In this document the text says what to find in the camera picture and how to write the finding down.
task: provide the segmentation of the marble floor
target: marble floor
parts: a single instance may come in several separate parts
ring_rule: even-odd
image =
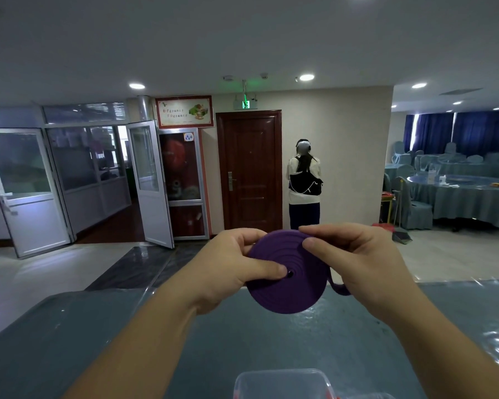
[[[419,282],[499,279],[499,231],[412,231],[399,245]],[[44,298],[77,290],[157,287],[199,250],[139,242],[73,245],[26,260],[0,248],[0,330]],[[339,276],[333,275],[339,282]]]

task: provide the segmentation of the ceiling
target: ceiling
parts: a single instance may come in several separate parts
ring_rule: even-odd
[[[499,0],[0,0],[0,106],[395,85],[394,111],[499,106]],[[269,73],[263,80],[259,74]],[[296,83],[294,77],[315,79]],[[427,82],[422,89],[412,89]],[[483,88],[439,96],[460,88]]]

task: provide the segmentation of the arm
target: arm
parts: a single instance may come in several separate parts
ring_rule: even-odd
[[[155,292],[63,397],[163,397],[196,315],[247,281],[286,276],[282,265],[243,256],[265,234],[248,228],[218,234]]]
[[[355,298],[392,328],[429,398],[499,399],[499,365],[419,289],[390,233],[359,224],[299,230],[317,237],[303,246],[334,268]]]

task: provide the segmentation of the forearm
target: forearm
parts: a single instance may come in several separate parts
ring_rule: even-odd
[[[388,324],[429,398],[499,399],[499,366],[423,293]]]
[[[162,397],[195,316],[195,308],[167,282],[80,375],[64,398]]]

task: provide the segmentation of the brown door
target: brown door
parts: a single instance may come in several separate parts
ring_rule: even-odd
[[[225,228],[281,229],[281,111],[216,117]]]

